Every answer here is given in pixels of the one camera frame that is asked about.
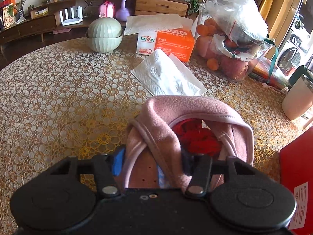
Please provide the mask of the pink fleece hat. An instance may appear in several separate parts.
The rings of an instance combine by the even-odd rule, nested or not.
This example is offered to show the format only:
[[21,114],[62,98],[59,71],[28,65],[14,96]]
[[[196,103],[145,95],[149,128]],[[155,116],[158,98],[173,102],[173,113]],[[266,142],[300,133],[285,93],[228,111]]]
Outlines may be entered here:
[[187,119],[204,121],[222,143],[219,160],[236,156],[253,164],[253,130],[229,105],[213,98],[155,96],[128,124],[124,164],[116,177],[122,189],[159,187],[157,168],[171,187],[187,189],[191,177],[183,172],[181,145],[172,130]]

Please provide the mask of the green ribbed bowl stack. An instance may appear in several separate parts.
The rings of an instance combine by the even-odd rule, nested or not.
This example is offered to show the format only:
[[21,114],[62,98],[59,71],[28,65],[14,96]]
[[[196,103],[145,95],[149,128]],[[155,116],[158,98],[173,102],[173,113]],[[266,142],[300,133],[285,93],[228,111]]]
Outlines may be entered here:
[[94,52],[106,53],[115,50],[122,41],[123,30],[114,18],[98,18],[88,27],[86,44]]

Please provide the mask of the white embossed napkin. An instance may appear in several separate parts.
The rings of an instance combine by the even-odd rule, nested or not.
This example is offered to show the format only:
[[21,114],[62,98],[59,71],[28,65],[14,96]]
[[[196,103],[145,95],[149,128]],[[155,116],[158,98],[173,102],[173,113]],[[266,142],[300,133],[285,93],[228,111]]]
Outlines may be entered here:
[[156,49],[130,71],[153,96],[202,96],[207,89],[174,55]]

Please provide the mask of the purple vase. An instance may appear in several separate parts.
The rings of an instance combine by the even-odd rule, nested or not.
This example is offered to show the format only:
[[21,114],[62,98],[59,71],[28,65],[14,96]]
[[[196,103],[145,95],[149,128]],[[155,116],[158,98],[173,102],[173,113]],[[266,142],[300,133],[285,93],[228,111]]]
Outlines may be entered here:
[[116,19],[122,22],[126,22],[127,18],[130,16],[130,11],[126,7],[126,1],[127,0],[122,0],[121,8],[117,10],[115,15]]

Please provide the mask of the washing machine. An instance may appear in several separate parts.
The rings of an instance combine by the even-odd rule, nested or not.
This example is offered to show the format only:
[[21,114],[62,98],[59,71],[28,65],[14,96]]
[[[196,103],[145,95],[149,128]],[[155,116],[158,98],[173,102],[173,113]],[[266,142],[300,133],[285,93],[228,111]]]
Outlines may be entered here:
[[286,78],[300,66],[312,70],[312,0],[303,0],[280,47],[276,64]]

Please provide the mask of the orange tissue box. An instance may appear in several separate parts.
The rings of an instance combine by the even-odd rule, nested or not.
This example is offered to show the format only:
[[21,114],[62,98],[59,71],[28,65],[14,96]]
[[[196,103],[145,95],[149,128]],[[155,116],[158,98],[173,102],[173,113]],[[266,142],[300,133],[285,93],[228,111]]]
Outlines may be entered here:
[[195,45],[192,25],[192,19],[177,14],[134,15],[127,18],[124,35],[138,35],[137,54],[150,55],[161,49],[187,62]]

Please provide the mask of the red knitted garment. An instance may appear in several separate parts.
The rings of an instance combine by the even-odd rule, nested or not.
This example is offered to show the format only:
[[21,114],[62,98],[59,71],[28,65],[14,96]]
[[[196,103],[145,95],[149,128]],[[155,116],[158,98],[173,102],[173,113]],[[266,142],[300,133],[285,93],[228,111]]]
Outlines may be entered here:
[[190,154],[217,156],[221,152],[222,143],[202,124],[203,121],[200,119],[186,119],[174,125],[172,130],[178,137],[181,147]]

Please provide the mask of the clear plastic bag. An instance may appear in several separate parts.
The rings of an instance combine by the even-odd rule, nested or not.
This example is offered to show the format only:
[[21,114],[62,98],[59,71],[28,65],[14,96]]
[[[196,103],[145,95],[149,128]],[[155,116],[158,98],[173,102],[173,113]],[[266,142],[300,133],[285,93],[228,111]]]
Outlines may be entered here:
[[205,8],[235,43],[264,40],[268,26],[254,0],[206,0]]

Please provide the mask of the lace flower tablecloth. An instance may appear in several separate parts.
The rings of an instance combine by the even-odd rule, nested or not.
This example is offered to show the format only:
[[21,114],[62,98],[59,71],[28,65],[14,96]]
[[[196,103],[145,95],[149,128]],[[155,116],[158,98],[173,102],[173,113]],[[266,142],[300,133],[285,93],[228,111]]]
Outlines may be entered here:
[[[1,70],[1,234],[17,226],[10,197],[21,185],[69,155],[80,159],[111,152],[124,141],[128,121],[150,93],[132,75],[143,56],[137,37],[98,54],[84,38],[30,52]],[[231,83],[211,74],[193,53],[187,68],[206,97],[235,109],[254,131],[254,165],[280,179],[279,150],[297,138],[312,117],[289,120],[283,95],[251,78]]]

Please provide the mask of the red cardboard box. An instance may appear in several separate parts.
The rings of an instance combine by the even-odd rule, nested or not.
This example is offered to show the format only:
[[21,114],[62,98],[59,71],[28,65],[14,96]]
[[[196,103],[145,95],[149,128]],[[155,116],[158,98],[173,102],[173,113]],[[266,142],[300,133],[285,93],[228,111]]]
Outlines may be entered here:
[[280,151],[281,184],[296,198],[297,209],[289,229],[312,234],[312,128]]

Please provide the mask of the wooden sideboard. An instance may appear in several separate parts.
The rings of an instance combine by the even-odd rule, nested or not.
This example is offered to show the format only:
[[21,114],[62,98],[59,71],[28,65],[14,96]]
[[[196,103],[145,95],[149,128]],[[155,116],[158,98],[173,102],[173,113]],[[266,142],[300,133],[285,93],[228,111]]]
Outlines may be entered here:
[[[59,12],[78,5],[79,1],[91,0],[54,0],[44,5],[39,5],[31,10],[31,13],[48,8],[48,12],[34,19],[27,19],[20,24],[13,24],[1,32],[1,50],[4,45],[10,41],[18,40],[28,36],[39,34],[44,40],[43,34],[55,30],[64,30],[67,28],[86,28],[97,18],[92,16],[84,19],[81,23],[63,27],[60,22]],[[135,15],[153,15],[153,14],[177,14],[179,16],[188,16],[190,4],[184,0],[130,0],[130,10]]]

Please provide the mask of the glass jar of fruit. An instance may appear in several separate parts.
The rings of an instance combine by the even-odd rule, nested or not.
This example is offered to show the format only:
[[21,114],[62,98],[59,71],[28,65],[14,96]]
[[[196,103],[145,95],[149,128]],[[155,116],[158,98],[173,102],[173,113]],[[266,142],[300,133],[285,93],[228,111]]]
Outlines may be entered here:
[[239,82],[250,74],[275,44],[273,38],[247,33],[235,19],[199,6],[195,21],[195,50],[209,71],[220,78]]

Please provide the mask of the pink toy bag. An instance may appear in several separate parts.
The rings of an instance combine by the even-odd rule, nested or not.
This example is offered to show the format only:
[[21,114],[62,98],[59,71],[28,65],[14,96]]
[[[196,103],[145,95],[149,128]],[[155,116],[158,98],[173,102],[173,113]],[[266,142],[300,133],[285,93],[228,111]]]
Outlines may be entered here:
[[111,1],[105,1],[99,6],[99,18],[113,18],[115,15],[115,4]]

